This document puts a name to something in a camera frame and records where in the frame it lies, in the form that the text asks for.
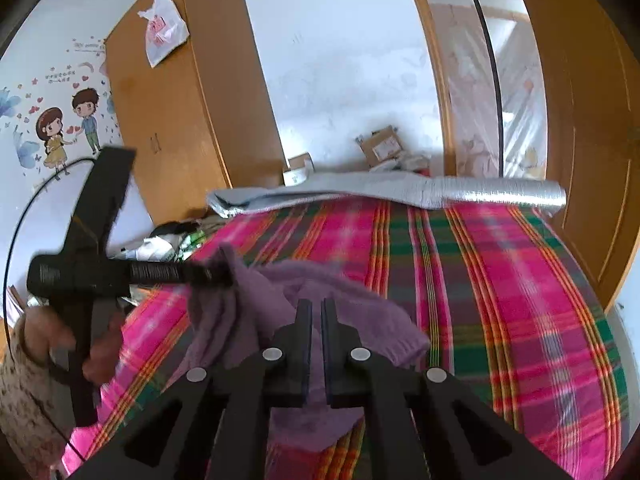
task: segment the brown wooden cabinet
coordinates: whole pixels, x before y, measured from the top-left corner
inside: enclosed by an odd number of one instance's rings
[[[106,40],[136,183],[155,224],[205,208],[222,187],[274,187],[286,164],[244,0],[173,0],[190,38],[155,68],[138,0]]]

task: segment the sweater sleeve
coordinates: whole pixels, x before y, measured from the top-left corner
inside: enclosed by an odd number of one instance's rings
[[[49,479],[49,467],[60,460],[66,443],[33,400],[56,420],[47,369],[24,351],[24,318],[16,324],[11,348],[15,361],[7,349],[0,367],[0,431],[33,479]],[[72,428],[59,429],[71,435]]]

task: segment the silver screw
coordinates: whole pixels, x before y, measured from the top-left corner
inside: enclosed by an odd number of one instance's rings
[[[447,373],[442,368],[429,368],[427,370],[427,379],[432,383],[443,383],[447,378]]]
[[[267,348],[262,352],[262,357],[267,361],[277,361],[282,357],[282,350],[276,347]]]
[[[187,372],[187,380],[191,383],[199,383],[203,381],[207,376],[207,371],[204,368],[192,368]]]
[[[366,361],[371,357],[371,352],[366,348],[357,347],[351,350],[351,359],[354,361]]]

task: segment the person's arm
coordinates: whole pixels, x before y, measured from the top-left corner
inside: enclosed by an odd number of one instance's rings
[[[92,347],[84,363],[84,375],[95,384],[104,384],[115,374],[123,322],[120,315],[112,319],[110,330]],[[49,479],[49,467],[62,457],[66,442],[34,399],[67,439],[73,430],[62,427],[54,412],[52,379],[42,364],[50,348],[73,349],[74,345],[71,331],[50,308],[31,308],[15,327],[11,341],[15,360],[7,349],[0,367],[0,431],[27,473],[37,480]]]

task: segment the black vertical strip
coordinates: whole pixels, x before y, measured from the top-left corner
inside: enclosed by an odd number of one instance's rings
[[[498,160],[498,176],[504,176],[504,125],[502,124],[502,93],[500,92],[500,80],[498,79],[498,65],[495,62],[494,47],[491,44],[489,28],[486,26],[486,20],[484,19],[484,13],[480,6],[480,0],[473,1],[476,6],[476,11],[478,12],[478,18],[480,18],[480,25],[482,25],[486,49],[489,53],[489,62],[491,63],[491,72],[494,73],[495,110],[498,114],[498,151],[500,152],[500,159]]]

